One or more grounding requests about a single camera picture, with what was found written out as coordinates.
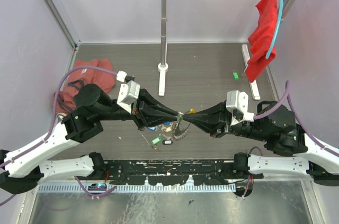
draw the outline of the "green object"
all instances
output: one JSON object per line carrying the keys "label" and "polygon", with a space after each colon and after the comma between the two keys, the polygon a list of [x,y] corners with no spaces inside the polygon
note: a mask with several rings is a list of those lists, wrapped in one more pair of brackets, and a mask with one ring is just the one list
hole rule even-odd
{"label": "green object", "polygon": [[239,80],[238,73],[236,73],[236,72],[233,72],[233,76],[234,76],[234,79],[235,79],[235,80]]}
{"label": "green object", "polygon": [[152,145],[156,145],[161,142],[161,137],[156,137],[155,139],[152,140]]}

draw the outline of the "blue hanger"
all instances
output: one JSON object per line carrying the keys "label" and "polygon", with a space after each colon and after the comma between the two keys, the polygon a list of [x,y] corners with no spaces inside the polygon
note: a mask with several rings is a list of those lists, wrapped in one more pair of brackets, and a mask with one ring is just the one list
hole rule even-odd
{"label": "blue hanger", "polygon": [[274,30],[274,35],[273,35],[273,39],[270,45],[270,48],[266,54],[266,59],[268,59],[271,55],[271,52],[273,50],[274,44],[275,44],[275,40],[276,40],[276,36],[278,35],[278,31],[279,31],[279,27],[280,27],[280,22],[281,22],[281,18],[282,18],[282,9],[284,7],[284,0],[280,0],[279,3],[279,11],[278,11],[278,20],[276,22],[276,26],[275,26],[275,30]]}

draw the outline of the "black and white robotic arm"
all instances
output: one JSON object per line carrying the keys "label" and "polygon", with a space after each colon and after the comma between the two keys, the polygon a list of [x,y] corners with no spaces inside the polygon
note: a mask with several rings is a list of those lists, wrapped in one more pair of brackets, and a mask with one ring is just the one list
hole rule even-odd
{"label": "black and white robotic arm", "polygon": [[[293,174],[312,177],[314,182],[328,186],[339,185],[339,158],[320,148],[296,124],[295,115],[285,106],[280,106],[272,114],[255,120],[249,113],[248,95],[244,92],[228,92],[224,102],[192,114],[174,111],[156,99],[146,89],[140,88],[133,78],[122,84],[118,98],[111,100],[97,85],[85,85],[74,97],[77,109],[58,123],[50,138],[46,135],[30,144],[15,150],[0,150],[0,164],[10,161],[0,174],[0,187],[12,194],[31,190],[40,183],[64,180],[73,176],[98,179],[105,176],[108,167],[102,156],[91,153],[77,159],[48,160],[54,155],[75,147],[103,131],[100,121],[133,120],[139,130],[165,122],[175,122],[178,116],[190,122],[212,137],[220,138],[226,134],[266,142],[265,148],[283,157],[262,157],[237,153],[231,167],[215,166],[223,174],[213,175],[220,183],[227,179],[254,175],[258,178],[264,173]],[[261,102],[258,113],[264,113],[276,102]],[[31,148],[41,140],[44,143],[31,152],[13,161],[13,157]],[[339,150],[326,145],[336,153]],[[119,171],[125,177],[129,169]]]}

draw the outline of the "white panel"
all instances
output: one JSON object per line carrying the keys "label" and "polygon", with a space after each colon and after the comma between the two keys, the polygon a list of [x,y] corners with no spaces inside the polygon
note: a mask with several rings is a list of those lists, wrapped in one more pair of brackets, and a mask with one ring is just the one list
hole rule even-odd
{"label": "white panel", "polygon": [[[55,0],[82,43],[160,42],[160,0]],[[168,0],[167,40],[244,41],[259,0]]]}
{"label": "white panel", "polygon": [[[72,48],[43,0],[0,4],[0,149],[14,150],[46,132]],[[7,198],[0,190],[0,202]],[[0,207],[1,223],[15,223],[21,202]]]}
{"label": "white panel", "polygon": [[[291,98],[320,140],[339,147],[339,0],[297,0],[281,24],[272,64],[280,94],[291,80]],[[338,223],[339,187],[317,186],[327,223]]]}

